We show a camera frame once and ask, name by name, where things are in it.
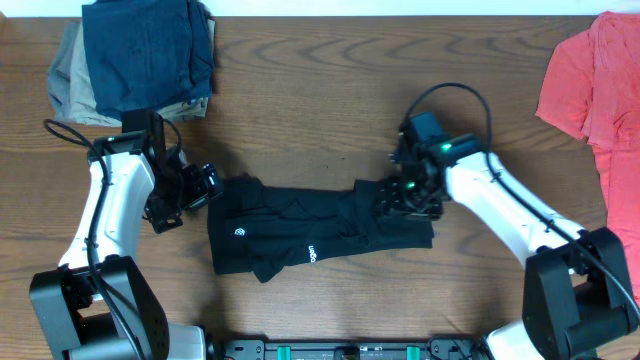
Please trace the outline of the black t-shirt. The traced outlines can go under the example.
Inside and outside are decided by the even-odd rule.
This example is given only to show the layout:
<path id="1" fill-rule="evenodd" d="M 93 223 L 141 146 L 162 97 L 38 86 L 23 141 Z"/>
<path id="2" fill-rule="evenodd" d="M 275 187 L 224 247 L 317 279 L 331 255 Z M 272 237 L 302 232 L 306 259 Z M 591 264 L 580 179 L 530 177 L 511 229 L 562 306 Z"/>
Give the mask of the black t-shirt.
<path id="1" fill-rule="evenodd" d="M 351 190 L 268 187 L 249 176 L 224 181 L 208 205 L 208 235 L 218 275 L 252 273 L 266 283 L 286 267 L 369 252 L 430 248 L 429 221 L 380 214 L 381 185 Z"/>

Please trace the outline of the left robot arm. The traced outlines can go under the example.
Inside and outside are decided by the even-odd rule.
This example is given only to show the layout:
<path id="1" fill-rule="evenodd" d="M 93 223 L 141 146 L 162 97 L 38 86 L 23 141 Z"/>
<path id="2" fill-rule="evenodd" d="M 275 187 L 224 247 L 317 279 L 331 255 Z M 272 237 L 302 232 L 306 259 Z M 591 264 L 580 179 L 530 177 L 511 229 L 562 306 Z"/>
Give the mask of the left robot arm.
<path id="1" fill-rule="evenodd" d="M 122 131 L 90 141 L 61 122 L 54 136 L 86 147 L 90 190 L 56 269 L 37 273 L 29 296 L 55 359 L 211 359 L 201 326 L 172 324 L 137 265 L 141 225 L 162 234 L 223 192 L 216 168 L 187 164 L 169 147 L 169 120 L 151 110 L 122 117 Z"/>

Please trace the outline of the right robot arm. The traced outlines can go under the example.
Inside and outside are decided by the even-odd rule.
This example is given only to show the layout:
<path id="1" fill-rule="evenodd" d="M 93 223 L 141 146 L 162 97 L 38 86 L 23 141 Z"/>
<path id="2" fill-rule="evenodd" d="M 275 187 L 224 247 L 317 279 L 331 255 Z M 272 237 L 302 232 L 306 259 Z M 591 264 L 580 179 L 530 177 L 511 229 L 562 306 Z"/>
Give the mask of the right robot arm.
<path id="1" fill-rule="evenodd" d="M 454 201 L 474 213 L 525 270 L 519 320 L 485 335 L 467 359 L 594 359 L 598 347 L 639 328 L 622 243 L 588 231 L 517 181 L 472 135 L 449 136 L 434 115 L 407 117 L 377 210 L 436 221 Z"/>

